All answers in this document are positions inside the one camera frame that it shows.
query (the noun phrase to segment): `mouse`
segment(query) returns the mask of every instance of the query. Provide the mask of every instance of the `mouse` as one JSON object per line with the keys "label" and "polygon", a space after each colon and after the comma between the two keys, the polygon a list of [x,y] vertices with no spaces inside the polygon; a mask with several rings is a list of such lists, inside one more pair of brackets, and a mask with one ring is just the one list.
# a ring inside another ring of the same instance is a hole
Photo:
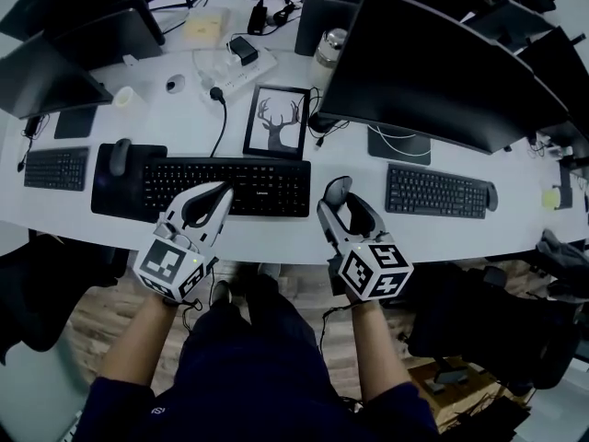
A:
{"label": "mouse", "polygon": [[487,209],[489,211],[495,211],[499,205],[499,196],[497,195],[497,189],[495,185],[489,182],[487,186]]}
{"label": "mouse", "polygon": [[127,167],[127,154],[131,146],[131,139],[120,139],[112,148],[110,153],[110,175],[113,177],[121,177],[125,173]]}

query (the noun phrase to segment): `dark shirt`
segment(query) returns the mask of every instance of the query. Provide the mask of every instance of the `dark shirt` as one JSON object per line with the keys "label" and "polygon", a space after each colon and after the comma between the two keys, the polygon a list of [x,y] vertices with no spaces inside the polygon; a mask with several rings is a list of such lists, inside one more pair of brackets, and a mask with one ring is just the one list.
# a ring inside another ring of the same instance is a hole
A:
{"label": "dark shirt", "polygon": [[74,441],[431,440],[430,408],[410,383],[348,411],[319,352],[259,336],[187,348],[173,387],[155,396],[97,378]]}

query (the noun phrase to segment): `black keyboard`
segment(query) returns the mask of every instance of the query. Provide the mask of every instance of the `black keyboard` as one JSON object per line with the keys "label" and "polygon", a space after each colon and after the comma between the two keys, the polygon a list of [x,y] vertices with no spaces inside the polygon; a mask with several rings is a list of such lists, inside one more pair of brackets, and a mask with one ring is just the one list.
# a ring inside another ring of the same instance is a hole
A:
{"label": "black keyboard", "polygon": [[144,165],[144,207],[166,211],[178,193],[209,181],[233,185],[230,215],[309,216],[311,164],[293,160],[150,159]]}
{"label": "black keyboard", "polygon": [[414,167],[388,164],[389,213],[484,219],[489,183]]}
{"label": "black keyboard", "polygon": [[82,192],[88,152],[88,147],[29,152],[25,187]]}

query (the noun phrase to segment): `charger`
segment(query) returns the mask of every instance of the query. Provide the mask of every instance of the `charger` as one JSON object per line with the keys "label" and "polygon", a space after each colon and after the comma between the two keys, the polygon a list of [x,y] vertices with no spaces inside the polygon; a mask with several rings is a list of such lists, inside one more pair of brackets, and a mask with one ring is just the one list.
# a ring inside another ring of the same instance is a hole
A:
{"label": "charger", "polygon": [[264,1],[260,0],[256,6],[251,10],[251,17],[249,17],[248,34],[259,36],[263,33],[266,26],[266,14],[268,8],[264,6]]}
{"label": "charger", "polygon": [[258,59],[258,50],[239,36],[229,42],[231,52],[241,59],[241,65],[248,65]]}

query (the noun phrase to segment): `deer antler picture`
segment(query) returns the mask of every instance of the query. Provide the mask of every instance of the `deer antler picture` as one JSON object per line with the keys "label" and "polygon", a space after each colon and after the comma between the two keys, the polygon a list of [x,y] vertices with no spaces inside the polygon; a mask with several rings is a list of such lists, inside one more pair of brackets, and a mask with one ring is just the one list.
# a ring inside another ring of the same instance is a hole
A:
{"label": "deer antler picture", "polygon": [[271,98],[263,99],[258,105],[258,118],[263,121],[262,126],[268,131],[268,150],[296,154],[296,147],[290,147],[283,144],[280,138],[280,133],[284,127],[299,123],[298,107],[294,101],[291,101],[291,110],[293,111],[291,120],[285,121],[281,114],[280,123],[274,124],[272,122],[272,116],[270,118],[265,117],[265,113],[268,111],[268,102],[270,100]]}
{"label": "deer antler picture", "polygon": [[303,88],[256,85],[243,153],[302,160],[309,98]]}

